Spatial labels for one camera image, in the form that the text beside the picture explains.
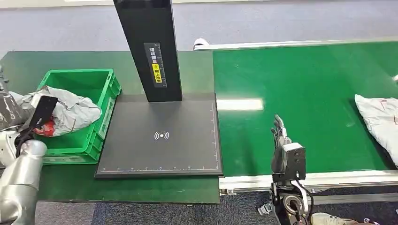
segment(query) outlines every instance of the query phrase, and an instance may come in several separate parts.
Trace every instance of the white plastic bag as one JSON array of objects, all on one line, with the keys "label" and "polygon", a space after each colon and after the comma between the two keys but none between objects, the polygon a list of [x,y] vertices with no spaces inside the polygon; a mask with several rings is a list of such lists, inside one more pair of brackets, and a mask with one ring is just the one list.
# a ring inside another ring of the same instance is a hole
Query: white plastic bag
[{"label": "white plastic bag", "polygon": [[355,95],[359,109],[368,131],[389,153],[398,165],[398,99],[364,98]]},{"label": "white plastic bag", "polygon": [[40,135],[60,136],[74,132],[98,120],[102,113],[101,109],[91,99],[49,86],[25,95],[21,100],[22,108],[35,108],[41,96],[56,97],[58,103],[53,111],[52,121],[46,123],[42,129],[35,130]]}]

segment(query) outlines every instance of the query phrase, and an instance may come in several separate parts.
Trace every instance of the yellow warning label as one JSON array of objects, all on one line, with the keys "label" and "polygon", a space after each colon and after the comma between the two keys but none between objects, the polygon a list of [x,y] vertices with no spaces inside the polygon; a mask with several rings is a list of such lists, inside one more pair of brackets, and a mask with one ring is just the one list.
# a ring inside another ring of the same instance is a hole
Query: yellow warning label
[{"label": "yellow warning label", "polygon": [[159,64],[153,63],[152,69],[153,69],[153,74],[155,75],[155,81],[157,83],[161,83],[161,71],[159,70]]}]

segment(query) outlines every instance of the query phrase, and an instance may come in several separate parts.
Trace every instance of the white sneaker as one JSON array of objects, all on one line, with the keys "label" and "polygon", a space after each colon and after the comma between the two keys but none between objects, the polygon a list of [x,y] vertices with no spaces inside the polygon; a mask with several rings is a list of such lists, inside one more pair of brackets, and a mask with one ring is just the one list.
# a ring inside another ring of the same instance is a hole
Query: white sneaker
[{"label": "white sneaker", "polygon": [[342,219],[324,212],[317,212],[312,214],[311,224],[312,225],[353,225],[359,223],[352,219]]}]

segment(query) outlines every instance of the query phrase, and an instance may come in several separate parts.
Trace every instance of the black scanning platform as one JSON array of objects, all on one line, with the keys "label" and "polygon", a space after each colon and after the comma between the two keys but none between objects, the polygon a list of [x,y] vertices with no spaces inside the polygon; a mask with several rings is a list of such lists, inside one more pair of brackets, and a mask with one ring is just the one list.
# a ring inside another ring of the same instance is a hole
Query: black scanning platform
[{"label": "black scanning platform", "polygon": [[166,175],[222,175],[215,94],[118,97],[95,178]]}]

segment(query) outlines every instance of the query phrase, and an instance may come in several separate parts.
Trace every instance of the green plastic crate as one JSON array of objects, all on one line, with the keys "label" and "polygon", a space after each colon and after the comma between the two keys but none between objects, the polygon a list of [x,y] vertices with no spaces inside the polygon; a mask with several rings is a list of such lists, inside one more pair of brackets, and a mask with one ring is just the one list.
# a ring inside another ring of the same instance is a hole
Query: green plastic crate
[{"label": "green plastic crate", "polygon": [[101,117],[90,126],[58,137],[37,139],[47,145],[44,164],[95,164],[98,162],[110,123],[115,99],[121,86],[112,69],[50,70],[38,89],[50,86],[90,98],[98,105]]}]

